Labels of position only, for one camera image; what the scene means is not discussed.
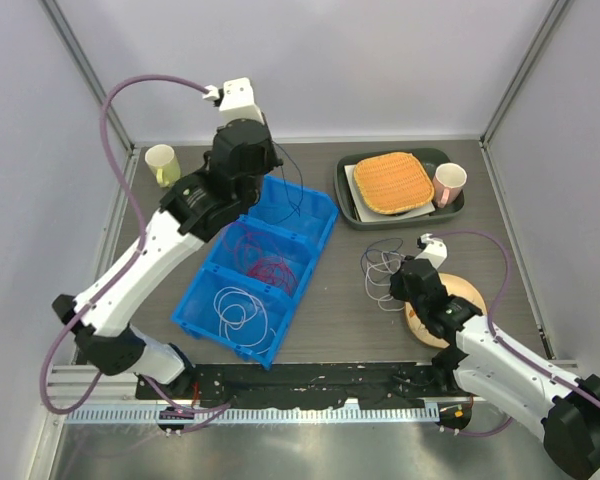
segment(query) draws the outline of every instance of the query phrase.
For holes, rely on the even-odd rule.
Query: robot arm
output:
[[[391,276],[391,295],[411,302],[427,330],[449,343],[433,358],[445,385],[478,395],[538,437],[553,461],[574,478],[589,478],[600,468],[600,410],[566,386],[562,378],[600,400],[600,378],[581,379],[533,353],[494,326],[466,299],[449,295],[436,268],[446,257],[439,239],[421,237],[424,251],[406,259]],[[552,372],[551,378],[503,348],[502,342]]]
[[[147,337],[130,320],[176,265],[258,202],[264,175],[282,164],[249,80],[208,88],[205,97],[216,103],[226,125],[218,128],[205,165],[166,193],[147,225],[142,255],[72,329],[78,348],[103,374],[147,375],[170,396],[191,385],[193,367],[177,347]],[[88,305],[137,250],[138,241],[82,293],[57,297],[53,309],[63,323]]]

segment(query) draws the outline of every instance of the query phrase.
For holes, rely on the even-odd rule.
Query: white paper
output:
[[[351,196],[353,197],[353,203],[358,210],[358,217],[361,222],[395,222],[396,220],[404,220],[407,218],[419,217],[421,215],[427,215],[435,210],[433,203],[429,202],[419,208],[414,208],[406,213],[400,215],[382,215],[371,210],[364,202],[358,186],[353,178],[353,169],[355,165],[345,165],[344,173],[347,176],[349,182],[349,189],[351,190]]]

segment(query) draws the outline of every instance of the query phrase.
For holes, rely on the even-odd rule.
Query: gray wall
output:
[[[102,82],[249,76],[277,137],[473,134],[551,0],[59,0]],[[138,141],[210,139],[182,87],[120,99]]]
[[[492,147],[552,343],[600,375],[600,0],[574,2]]]
[[[0,2],[0,479],[32,460],[51,301],[94,275],[114,193],[97,115],[38,3]]]

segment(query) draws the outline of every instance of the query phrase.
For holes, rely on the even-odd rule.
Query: blue storage crate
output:
[[[271,368],[338,216],[338,208],[329,196],[308,188],[304,188],[300,214],[294,212],[289,201],[297,204],[300,195],[298,185],[287,182],[285,188],[282,180],[269,175],[265,177],[259,203],[247,216],[242,216],[220,233],[173,313],[172,320],[186,333],[214,340],[231,348],[243,360],[253,359],[265,368]],[[251,278],[248,275],[252,273],[250,266],[259,257],[266,256],[284,259],[295,281],[278,288]],[[263,338],[264,313],[254,310],[248,297],[229,295],[225,308],[235,306],[224,312],[227,322],[237,324],[244,312],[249,316],[256,315],[239,329],[223,323],[214,308],[214,299],[227,287],[236,287],[253,295],[266,310],[267,335],[253,347],[248,345]]]
[[[242,219],[229,225],[220,234],[206,261],[253,278],[250,267],[263,257],[284,261],[292,275],[283,279],[286,281],[282,284],[269,285],[283,290],[299,302],[309,286],[318,259],[313,254],[312,246],[296,234]]]
[[[240,288],[258,298],[267,312],[266,336],[253,348],[244,345],[256,343],[263,337],[265,321],[261,311],[239,330],[227,328],[227,335],[224,329],[221,330],[223,325],[214,309],[214,300],[218,292],[229,286]],[[247,297],[234,295],[227,302],[242,306],[247,315],[253,312],[253,305]],[[253,359],[270,368],[289,330],[294,310],[293,300],[281,290],[218,265],[207,265],[198,271],[174,312],[173,320],[195,338],[209,338],[229,347],[243,360]],[[228,310],[224,317],[229,322],[238,322],[242,318],[238,308]]]
[[[283,180],[265,176],[260,201],[249,210],[249,218],[304,235],[322,252],[338,217],[338,207],[326,193],[286,183],[285,188]],[[298,215],[290,202],[298,205],[301,199]]]

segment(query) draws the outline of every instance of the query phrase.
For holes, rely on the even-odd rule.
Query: pink cup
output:
[[[455,163],[443,163],[436,169],[433,186],[436,193],[434,202],[438,208],[444,208],[453,202],[467,183],[467,172]]]

